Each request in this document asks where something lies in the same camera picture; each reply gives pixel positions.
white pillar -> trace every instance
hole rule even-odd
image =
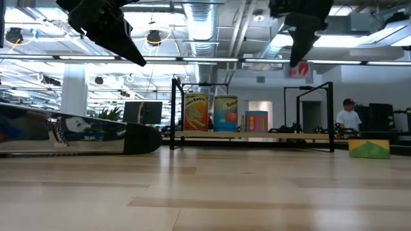
[[[88,84],[85,64],[66,64],[63,77],[62,113],[86,116]]]

can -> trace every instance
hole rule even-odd
[[[189,93],[184,96],[184,130],[208,131],[208,95]]]
[[[237,96],[214,97],[214,132],[237,132]]]
[[[268,112],[248,111],[245,112],[246,132],[266,133],[268,132]]]

wooden floor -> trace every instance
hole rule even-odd
[[[411,230],[411,158],[162,148],[0,159],[0,231]]]

wooden shelf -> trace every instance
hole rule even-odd
[[[328,134],[307,133],[247,133],[247,132],[175,132],[177,137],[214,137],[214,138],[272,138],[272,139],[328,139]]]

doorway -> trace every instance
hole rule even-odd
[[[302,102],[302,131],[313,133],[314,129],[321,125],[321,102],[303,101]]]

